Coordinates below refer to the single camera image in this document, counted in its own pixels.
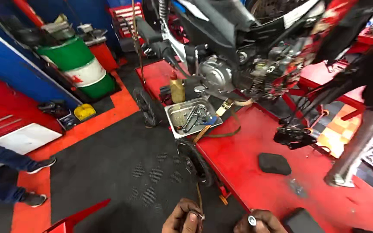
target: jeans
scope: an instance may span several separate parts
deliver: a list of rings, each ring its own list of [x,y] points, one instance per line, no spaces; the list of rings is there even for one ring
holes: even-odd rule
[[[0,146],[0,163],[21,171],[33,171],[38,163],[28,156],[22,156],[15,151]],[[16,203],[21,200],[25,188],[0,182],[0,202]]]

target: red floor tile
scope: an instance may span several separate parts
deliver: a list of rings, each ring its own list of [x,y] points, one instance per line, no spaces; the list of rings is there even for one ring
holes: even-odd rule
[[[122,91],[111,95],[111,100],[115,108],[102,113],[73,129],[67,131],[61,138],[30,152],[28,155],[39,161],[49,158],[51,155],[85,139],[86,137],[114,124],[121,119],[139,111],[138,106],[131,94],[123,85],[117,73],[111,73],[119,83]],[[18,186],[26,188],[40,194],[50,196],[50,170],[43,169],[37,174],[28,175],[20,172],[18,175]],[[41,233],[51,226],[51,201],[48,199],[45,204],[37,208],[31,208],[23,203],[15,204],[12,233]]]

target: hand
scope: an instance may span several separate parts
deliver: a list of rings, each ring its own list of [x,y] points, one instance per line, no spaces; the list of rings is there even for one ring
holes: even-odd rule
[[[287,233],[280,221],[268,210],[253,210],[251,212],[257,219],[256,226],[248,223],[248,214],[238,221],[234,233]]]
[[[162,233],[201,233],[202,220],[191,210],[202,214],[193,200],[182,198],[163,224]]]

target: green and white barrel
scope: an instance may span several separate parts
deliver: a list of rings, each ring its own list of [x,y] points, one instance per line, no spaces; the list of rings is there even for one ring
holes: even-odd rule
[[[90,98],[103,97],[115,88],[113,79],[80,37],[71,38],[58,46],[42,46],[37,52],[45,60],[53,62]]]

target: tire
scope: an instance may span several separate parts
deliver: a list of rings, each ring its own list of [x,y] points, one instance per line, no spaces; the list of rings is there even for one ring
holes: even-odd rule
[[[185,160],[186,169],[194,173],[198,182],[205,187],[211,187],[214,184],[214,173],[201,153],[187,139],[178,139],[175,142],[177,144],[178,155]]]
[[[143,88],[133,89],[133,98],[141,110],[146,122],[151,126],[157,126],[159,121],[156,117],[154,103],[152,98]]]
[[[281,17],[306,0],[247,0],[245,7],[260,23],[264,24]]]

